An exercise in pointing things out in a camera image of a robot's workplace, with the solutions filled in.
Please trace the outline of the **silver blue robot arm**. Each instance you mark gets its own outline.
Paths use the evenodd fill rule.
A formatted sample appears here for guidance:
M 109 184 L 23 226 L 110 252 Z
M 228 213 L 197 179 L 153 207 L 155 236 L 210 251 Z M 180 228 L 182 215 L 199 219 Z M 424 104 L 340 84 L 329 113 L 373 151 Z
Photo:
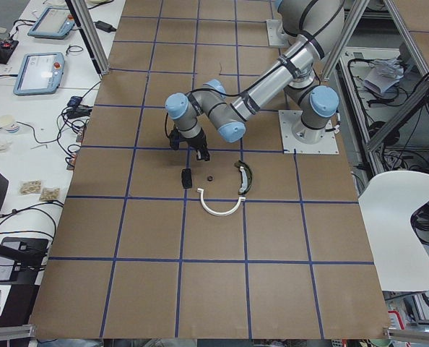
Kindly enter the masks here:
M 313 63 L 330 53 L 344 26 L 343 1 L 277 1 L 282 28 L 294 43 L 280 55 L 255 83 L 228 103 L 218 80 L 210 80 L 188 93 L 175 93 L 165 102 L 174 123 L 167 135 L 170 148 L 182 142 L 196 151 L 197 160 L 208 161 L 207 136 L 198 118 L 206 115 L 220 136 L 229 143 L 241 139 L 246 122 L 281 91 L 300 106 L 300 119 L 292 126 L 294 137 L 317 143 L 335 115 L 339 97 L 330 87 L 316 81 Z

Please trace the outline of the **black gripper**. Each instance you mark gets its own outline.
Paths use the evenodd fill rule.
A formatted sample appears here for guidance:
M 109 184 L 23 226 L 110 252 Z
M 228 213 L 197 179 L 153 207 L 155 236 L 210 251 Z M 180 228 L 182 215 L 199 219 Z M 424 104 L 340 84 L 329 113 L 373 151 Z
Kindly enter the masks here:
M 188 140 L 188 144 L 196 151 L 196 160 L 210 161 L 210 154 L 207 149 L 207 137 L 204 132 L 198 133 Z

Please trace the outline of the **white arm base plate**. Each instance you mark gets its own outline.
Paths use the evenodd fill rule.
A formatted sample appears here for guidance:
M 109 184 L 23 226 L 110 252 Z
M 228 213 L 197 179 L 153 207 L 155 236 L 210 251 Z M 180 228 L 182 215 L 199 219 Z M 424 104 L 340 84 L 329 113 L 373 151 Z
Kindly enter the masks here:
M 313 130 L 305 127 L 301 119 L 302 111 L 279 110 L 279 125 L 284 154 L 338 155 L 334 126 L 327 119 L 326 127 Z

